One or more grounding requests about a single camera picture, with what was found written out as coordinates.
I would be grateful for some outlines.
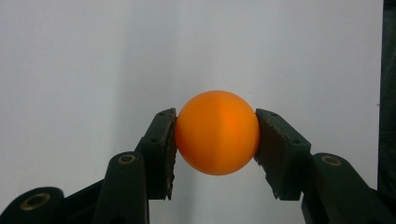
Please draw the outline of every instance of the ping pong ball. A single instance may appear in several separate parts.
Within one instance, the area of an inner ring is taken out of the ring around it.
[[[180,110],[175,126],[178,150],[194,169],[228,175],[244,167],[260,141],[260,126],[250,105],[227,91],[194,96]]]

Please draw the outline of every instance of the orange ball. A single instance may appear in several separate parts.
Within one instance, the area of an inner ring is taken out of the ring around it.
[[[207,91],[190,99],[176,122],[178,150],[186,162],[208,175],[228,175],[244,167],[260,141],[250,105],[227,91]]]

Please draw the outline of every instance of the white backdrop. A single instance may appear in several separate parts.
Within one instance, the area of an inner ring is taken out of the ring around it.
[[[0,210],[66,196],[134,150],[154,115],[234,92],[272,110],[376,188],[382,1],[1,1]],[[304,223],[252,161],[232,175],[177,155],[151,223]]]

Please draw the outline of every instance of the screw hole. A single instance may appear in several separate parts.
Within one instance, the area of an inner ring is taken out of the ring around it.
[[[37,193],[23,201],[21,204],[21,209],[24,211],[31,211],[47,203],[49,200],[50,195],[48,193]]]
[[[134,155],[123,155],[121,157],[119,157],[119,164],[128,164],[131,162],[134,162],[134,160],[136,159],[136,157]]]

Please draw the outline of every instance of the circular fitting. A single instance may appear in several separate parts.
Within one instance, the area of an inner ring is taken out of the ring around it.
[[[136,160],[136,156],[134,155],[122,155],[119,157],[119,164],[125,165],[134,162]]]
[[[322,161],[324,161],[332,166],[340,166],[342,164],[340,162],[340,160],[338,160],[337,158],[335,158],[333,156],[322,156]]]
[[[37,193],[35,195],[27,198],[23,203],[21,203],[21,210],[23,211],[31,211],[35,210],[41,205],[47,203],[50,200],[50,195],[46,192]]]

